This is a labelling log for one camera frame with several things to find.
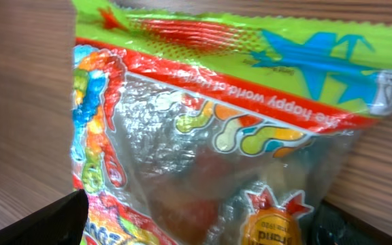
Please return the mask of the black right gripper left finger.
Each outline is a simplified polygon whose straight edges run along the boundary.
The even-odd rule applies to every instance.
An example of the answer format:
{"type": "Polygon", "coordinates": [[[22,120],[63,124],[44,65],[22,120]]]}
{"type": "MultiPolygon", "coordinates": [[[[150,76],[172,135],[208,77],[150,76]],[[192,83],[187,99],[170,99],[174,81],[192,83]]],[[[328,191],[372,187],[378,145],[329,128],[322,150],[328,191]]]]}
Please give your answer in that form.
{"type": "Polygon", "coordinates": [[[83,189],[0,230],[0,245],[80,245],[88,218],[83,189]]]}

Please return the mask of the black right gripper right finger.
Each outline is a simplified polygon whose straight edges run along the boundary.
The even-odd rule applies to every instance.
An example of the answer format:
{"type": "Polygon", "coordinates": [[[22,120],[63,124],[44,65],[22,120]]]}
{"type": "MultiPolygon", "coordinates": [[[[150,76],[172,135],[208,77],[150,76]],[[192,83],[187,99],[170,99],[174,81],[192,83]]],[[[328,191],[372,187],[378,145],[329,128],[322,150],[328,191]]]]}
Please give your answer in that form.
{"type": "Polygon", "coordinates": [[[392,236],[328,202],[323,202],[315,212],[306,244],[392,245],[392,236]]]}

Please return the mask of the green Haribo candy bag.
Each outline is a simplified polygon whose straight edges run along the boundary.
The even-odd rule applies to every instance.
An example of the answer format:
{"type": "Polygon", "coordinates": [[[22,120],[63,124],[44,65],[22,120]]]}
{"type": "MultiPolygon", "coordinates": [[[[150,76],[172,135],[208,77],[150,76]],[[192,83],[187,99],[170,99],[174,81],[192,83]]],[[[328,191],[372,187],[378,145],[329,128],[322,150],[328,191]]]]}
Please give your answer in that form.
{"type": "Polygon", "coordinates": [[[392,25],[73,6],[83,244],[307,244],[392,114],[392,25]]]}

